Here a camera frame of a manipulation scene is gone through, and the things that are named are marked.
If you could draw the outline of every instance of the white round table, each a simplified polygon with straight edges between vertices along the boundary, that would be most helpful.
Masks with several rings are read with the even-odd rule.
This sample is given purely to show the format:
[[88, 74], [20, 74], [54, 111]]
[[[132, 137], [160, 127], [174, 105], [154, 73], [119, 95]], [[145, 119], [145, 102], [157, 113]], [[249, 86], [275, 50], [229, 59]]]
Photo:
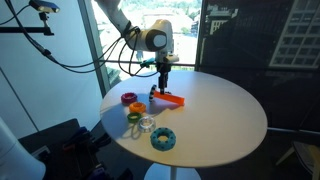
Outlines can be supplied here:
[[[246, 90], [225, 79], [195, 71], [171, 71], [167, 91], [185, 98], [185, 105], [155, 98], [149, 102], [158, 76], [133, 77], [120, 82], [104, 97], [100, 113], [106, 132], [120, 146], [155, 162], [145, 179], [200, 179], [194, 168], [237, 161], [254, 151], [267, 132], [267, 118], [259, 102]], [[134, 92], [147, 106], [156, 126], [176, 135], [173, 149], [159, 151], [151, 133], [140, 133], [127, 120], [128, 106], [121, 95]]]

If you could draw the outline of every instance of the wall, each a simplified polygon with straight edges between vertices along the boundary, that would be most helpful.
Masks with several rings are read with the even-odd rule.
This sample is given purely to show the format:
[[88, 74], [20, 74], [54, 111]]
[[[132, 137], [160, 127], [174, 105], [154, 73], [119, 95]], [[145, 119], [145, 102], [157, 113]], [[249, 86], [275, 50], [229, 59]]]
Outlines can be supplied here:
[[[28, 2], [12, 0], [16, 12]], [[50, 2], [61, 9], [59, 13], [48, 15], [49, 26], [55, 35], [30, 35], [61, 63], [79, 65], [91, 62], [78, 2]], [[0, 12], [0, 22], [12, 17], [4, 1], [0, 2]], [[25, 27], [43, 26], [38, 12], [32, 7], [18, 17]], [[4, 26], [17, 24], [13, 20]], [[9, 81], [0, 73], [0, 116], [18, 138], [36, 132], [37, 128], [42, 130], [71, 118], [77, 118], [80, 125], [88, 129], [99, 121], [102, 97], [94, 72], [77, 74], [59, 67], [42, 56], [21, 33], [0, 33], [0, 44], [0, 67]]]

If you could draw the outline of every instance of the floor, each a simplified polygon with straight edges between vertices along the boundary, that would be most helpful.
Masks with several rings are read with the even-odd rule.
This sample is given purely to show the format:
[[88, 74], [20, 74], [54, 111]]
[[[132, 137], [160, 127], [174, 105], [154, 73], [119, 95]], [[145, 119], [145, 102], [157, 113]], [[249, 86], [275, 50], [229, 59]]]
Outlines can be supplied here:
[[[104, 129], [100, 123], [92, 130], [94, 136], [100, 136]], [[269, 129], [261, 145], [247, 157], [220, 167], [197, 169], [203, 180], [306, 180], [311, 175], [300, 165], [293, 155], [284, 163], [275, 166], [275, 162], [288, 150], [293, 140], [320, 145], [320, 135], [296, 133]], [[99, 161], [107, 168], [107, 173], [119, 177], [126, 169], [133, 173], [133, 179], [142, 180], [152, 162], [127, 152], [115, 142], [100, 149]]]

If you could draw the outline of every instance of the green object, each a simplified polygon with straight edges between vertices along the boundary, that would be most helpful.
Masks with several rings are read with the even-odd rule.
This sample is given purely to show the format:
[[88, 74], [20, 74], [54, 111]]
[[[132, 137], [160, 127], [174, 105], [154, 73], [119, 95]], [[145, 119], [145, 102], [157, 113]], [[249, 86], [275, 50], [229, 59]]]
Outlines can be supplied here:
[[150, 58], [146, 61], [143, 61], [141, 64], [140, 64], [140, 67], [141, 68], [144, 68], [144, 67], [150, 67], [150, 64], [152, 64], [153, 62], [155, 61], [154, 58]]
[[141, 117], [142, 115], [137, 112], [132, 112], [127, 116], [129, 123], [136, 123], [139, 121], [139, 119], [141, 119]]
[[159, 151], [168, 151], [176, 144], [176, 135], [166, 127], [161, 127], [152, 132], [150, 136], [152, 146]]

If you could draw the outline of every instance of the red ring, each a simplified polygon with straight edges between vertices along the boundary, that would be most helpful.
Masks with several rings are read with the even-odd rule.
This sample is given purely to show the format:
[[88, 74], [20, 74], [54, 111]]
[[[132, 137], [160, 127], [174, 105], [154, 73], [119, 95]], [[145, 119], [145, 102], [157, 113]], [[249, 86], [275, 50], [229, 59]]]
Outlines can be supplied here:
[[123, 104], [129, 105], [133, 102], [137, 101], [138, 96], [135, 93], [129, 92], [129, 93], [124, 93], [121, 96], [121, 102]]

